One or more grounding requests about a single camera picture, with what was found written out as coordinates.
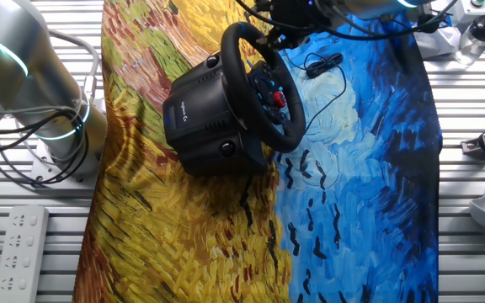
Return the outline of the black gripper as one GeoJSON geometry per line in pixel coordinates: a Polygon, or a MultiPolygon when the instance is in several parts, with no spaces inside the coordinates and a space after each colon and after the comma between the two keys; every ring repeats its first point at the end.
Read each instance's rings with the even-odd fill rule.
{"type": "Polygon", "coordinates": [[[254,0],[252,10],[270,13],[274,28],[256,42],[274,50],[295,49],[306,35],[323,32],[331,25],[313,0],[254,0]]]}

